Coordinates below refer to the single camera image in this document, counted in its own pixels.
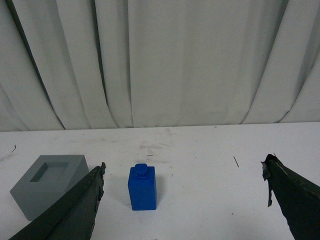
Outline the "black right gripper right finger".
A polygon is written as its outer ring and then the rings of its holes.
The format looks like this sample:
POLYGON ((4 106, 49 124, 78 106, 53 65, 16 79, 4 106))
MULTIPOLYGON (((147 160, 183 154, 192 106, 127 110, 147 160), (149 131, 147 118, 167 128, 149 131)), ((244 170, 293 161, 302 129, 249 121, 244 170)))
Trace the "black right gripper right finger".
POLYGON ((287 220, 295 240, 320 238, 320 187, 292 171, 268 154, 262 163, 262 177, 268 182, 268 207, 272 195, 287 220))

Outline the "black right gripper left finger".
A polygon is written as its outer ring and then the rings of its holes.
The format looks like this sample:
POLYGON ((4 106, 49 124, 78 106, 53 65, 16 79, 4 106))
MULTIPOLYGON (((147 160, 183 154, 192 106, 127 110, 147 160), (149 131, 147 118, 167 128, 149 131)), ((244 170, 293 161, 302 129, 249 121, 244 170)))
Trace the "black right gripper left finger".
POLYGON ((106 164, 96 166, 12 240, 89 240, 104 195, 106 164))

